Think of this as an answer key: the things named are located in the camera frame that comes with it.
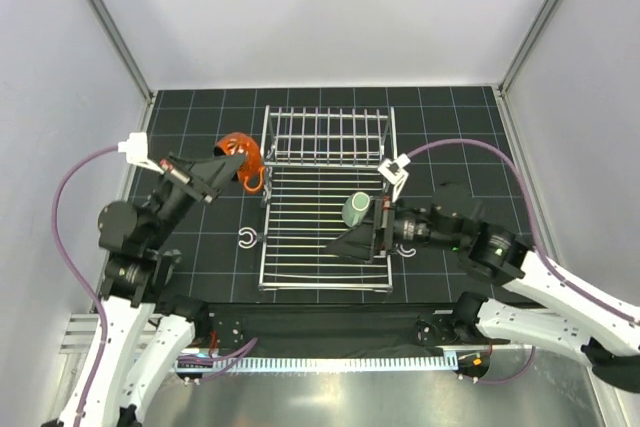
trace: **green cup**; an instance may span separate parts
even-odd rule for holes
[[[349,227],[358,225],[364,219],[371,205],[371,197],[364,192],[352,194],[342,207],[342,220]]]

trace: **reflective metal surface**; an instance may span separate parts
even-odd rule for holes
[[[524,363],[525,351],[494,353],[492,378]],[[586,371],[540,353],[503,386],[450,372],[238,375],[158,393],[145,427],[603,426]]]

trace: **orange cup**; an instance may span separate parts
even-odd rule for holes
[[[234,132],[220,139],[213,148],[214,155],[233,155],[233,154],[246,154],[247,160],[245,160],[242,167],[238,169],[237,175],[234,180],[238,180],[242,183],[244,190],[250,194],[255,194],[262,189],[264,185],[264,170],[265,166],[262,164],[262,156],[260,155],[260,146],[253,138],[242,132]],[[255,176],[259,176],[258,185],[255,187],[249,187],[249,182]]]

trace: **white wall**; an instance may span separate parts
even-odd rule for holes
[[[639,25],[638,0],[563,0],[508,96],[561,260],[636,305]]]
[[[500,81],[543,0],[105,0],[153,88]]]
[[[144,101],[85,0],[0,0],[0,417],[48,420],[54,361],[72,312],[89,300],[49,232],[54,190],[77,160],[126,138]],[[96,285],[100,208],[125,173],[116,154],[70,185],[63,239]]]

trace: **white wire rack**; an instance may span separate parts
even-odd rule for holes
[[[385,149],[396,157],[392,108],[266,108],[260,289],[392,290],[390,258],[361,264],[322,251],[347,230],[352,193],[386,192]]]

